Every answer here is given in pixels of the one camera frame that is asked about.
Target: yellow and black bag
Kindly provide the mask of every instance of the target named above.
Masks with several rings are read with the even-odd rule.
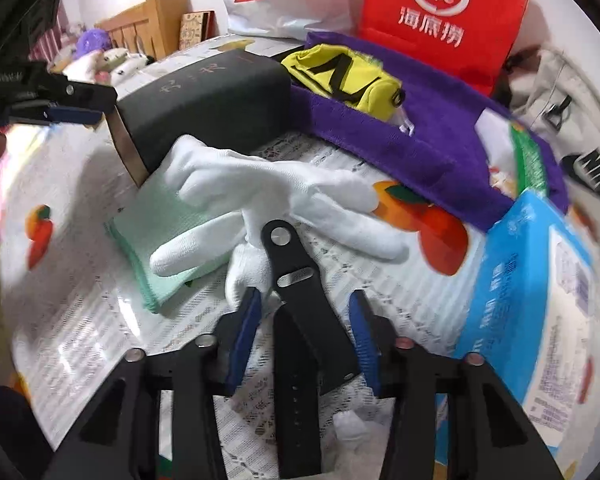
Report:
[[[404,101],[400,80],[345,46],[319,44],[290,54],[282,64],[309,90],[381,121],[388,121]]]

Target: pink curtain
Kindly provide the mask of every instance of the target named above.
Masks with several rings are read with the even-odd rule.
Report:
[[[66,31],[68,20],[62,2],[58,5],[58,15],[56,23],[51,30],[43,34],[29,53],[29,59],[32,61],[46,61],[51,63],[58,51],[62,48],[62,33]]]

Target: wooden bed frame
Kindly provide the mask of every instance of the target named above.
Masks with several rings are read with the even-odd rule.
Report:
[[[187,1],[145,0],[95,26],[109,33],[113,46],[162,59],[178,49],[180,20],[187,12]]]

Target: yellow fabric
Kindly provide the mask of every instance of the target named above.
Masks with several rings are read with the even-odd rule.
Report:
[[[402,88],[402,82],[382,70],[370,60],[369,56],[345,46],[319,44],[309,50],[290,54],[282,61],[282,65],[314,93],[332,98],[331,94],[335,89],[331,88],[330,79],[334,70],[312,73],[311,69],[333,60],[339,54],[346,54],[353,61],[344,76],[340,90],[355,94],[371,83],[360,102],[357,104],[345,102],[345,104],[381,121],[389,120],[395,112],[395,99]]]

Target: blue package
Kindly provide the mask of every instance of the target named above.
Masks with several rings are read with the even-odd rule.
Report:
[[[522,405],[552,453],[582,387],[589,337],[591,258],[564,216],[525,190],[487,233],[455,358],[480,352]],[[446,464],[446,400],[436,460]]]

